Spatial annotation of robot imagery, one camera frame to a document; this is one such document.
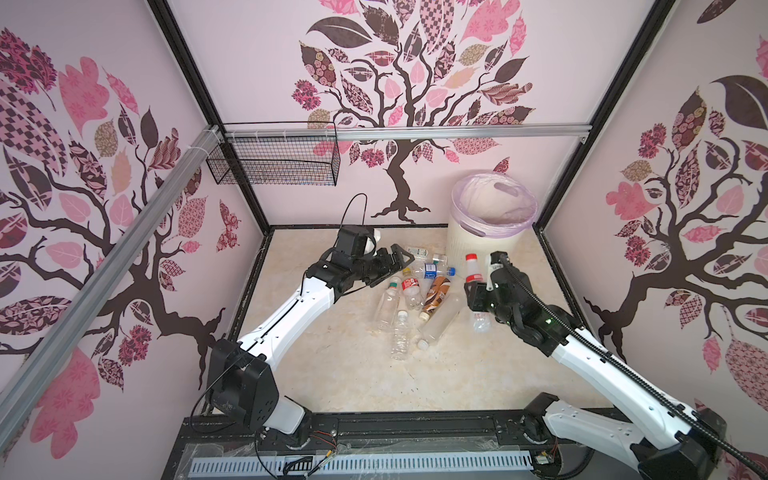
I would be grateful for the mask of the white bottle red cap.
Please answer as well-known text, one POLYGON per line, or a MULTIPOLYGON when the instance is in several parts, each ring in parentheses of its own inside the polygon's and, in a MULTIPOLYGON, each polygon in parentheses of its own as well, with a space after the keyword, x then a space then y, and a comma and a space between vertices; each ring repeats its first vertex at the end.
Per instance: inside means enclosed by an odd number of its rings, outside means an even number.
POLYGON ((465 256, 464 289, 470 311, 470 319, 475 332, 484 333, 490 329, 491 316, 485 307, 486 283, 480 270, 478 256, 469 253, 465 256))

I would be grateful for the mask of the clear crushed bottle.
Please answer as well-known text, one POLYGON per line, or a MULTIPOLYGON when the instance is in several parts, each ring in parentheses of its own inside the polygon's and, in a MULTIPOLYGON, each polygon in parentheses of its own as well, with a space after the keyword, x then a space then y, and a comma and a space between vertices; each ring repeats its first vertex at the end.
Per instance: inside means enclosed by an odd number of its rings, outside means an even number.
POLYGON ((393 321, 391 357, 394 360, 405 360, 410 345, 410 325, 409 313, 406 310, 399 310, 393 321))

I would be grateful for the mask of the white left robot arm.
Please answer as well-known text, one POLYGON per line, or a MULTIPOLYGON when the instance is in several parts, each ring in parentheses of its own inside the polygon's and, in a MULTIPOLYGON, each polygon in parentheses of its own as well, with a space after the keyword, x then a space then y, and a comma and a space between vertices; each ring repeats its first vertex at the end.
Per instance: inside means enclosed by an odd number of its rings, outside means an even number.
POLYGON ((305 445, 313 413, 279 393, 274 376, 279 363, 311 323, 352 292, 355 283, 372 288, 414 260, 398 244, 361 254, 341 245, 324 252, 307 268, 297 290, 264 323, 238 340, 215 344, 206 401, 251 432, 277 431, 288 443, 305 445))

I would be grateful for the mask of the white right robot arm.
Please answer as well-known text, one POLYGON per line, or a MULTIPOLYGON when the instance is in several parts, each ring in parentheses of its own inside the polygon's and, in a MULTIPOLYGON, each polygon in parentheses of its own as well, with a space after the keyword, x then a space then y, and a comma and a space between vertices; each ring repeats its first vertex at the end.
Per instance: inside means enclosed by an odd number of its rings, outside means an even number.
POLYGON ((541 393, 524 410, 532 442, 566 439, 612 457, 644 479, 707 479, 724 451, 726 423, 658 390, 605 349, 570 313, 537 297, 528 277, 497 252, 488 272, 467 258, 469 309, 510 327, 525 344, 576 373, 624 416, 616 420, 541 393))

